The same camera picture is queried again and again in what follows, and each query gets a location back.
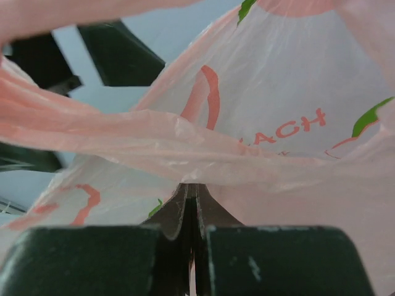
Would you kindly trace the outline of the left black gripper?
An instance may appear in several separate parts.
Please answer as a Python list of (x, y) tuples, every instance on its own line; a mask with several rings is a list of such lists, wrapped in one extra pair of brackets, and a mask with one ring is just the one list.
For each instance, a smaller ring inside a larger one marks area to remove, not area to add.
[(62, 162), (52, 151), (1, 143), (1, 172), (27, 170), (55, 173), (61, 169)]

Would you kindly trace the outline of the pink plastic bag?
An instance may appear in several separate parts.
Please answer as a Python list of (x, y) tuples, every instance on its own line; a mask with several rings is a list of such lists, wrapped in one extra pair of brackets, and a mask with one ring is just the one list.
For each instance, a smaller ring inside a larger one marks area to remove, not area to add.
[(1, 140), (74, 152), (1, 256), (38, 226), (137, 224), (180, 183), (242, 223), (324, 225), (394, 292), (394, 2), (254, 1), (229, 11), (129, 112), (41, 89), (1, 57)]

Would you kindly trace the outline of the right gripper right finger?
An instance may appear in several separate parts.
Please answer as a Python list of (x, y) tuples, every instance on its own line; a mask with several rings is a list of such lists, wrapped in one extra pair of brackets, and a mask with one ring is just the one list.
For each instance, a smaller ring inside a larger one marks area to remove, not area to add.
[(350, 238), (328, 226), (245, 226), (194, 189), (198, 295), (373, 295)]

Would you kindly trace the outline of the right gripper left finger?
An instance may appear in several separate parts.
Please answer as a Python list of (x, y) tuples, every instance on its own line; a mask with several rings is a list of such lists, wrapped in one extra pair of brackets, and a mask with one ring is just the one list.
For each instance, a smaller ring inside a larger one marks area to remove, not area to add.
[(188, 295), (191, 199), (181, 184), (143, 224), (86, 226), (99, 191), (67, 227), (24, 231), (1, 266), (2, 295)]

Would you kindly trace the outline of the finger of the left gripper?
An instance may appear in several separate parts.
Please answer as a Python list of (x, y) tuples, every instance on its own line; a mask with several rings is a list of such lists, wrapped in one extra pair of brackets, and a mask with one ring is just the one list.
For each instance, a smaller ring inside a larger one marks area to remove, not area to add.
[(6, 57), (43, 89), (68, 96), (82, 86), (51, 33), (19, 39), (6, 45)]
[(78, 26), (77, 30), (105, 86), (150, 86), (165, 67), (120, 20)]

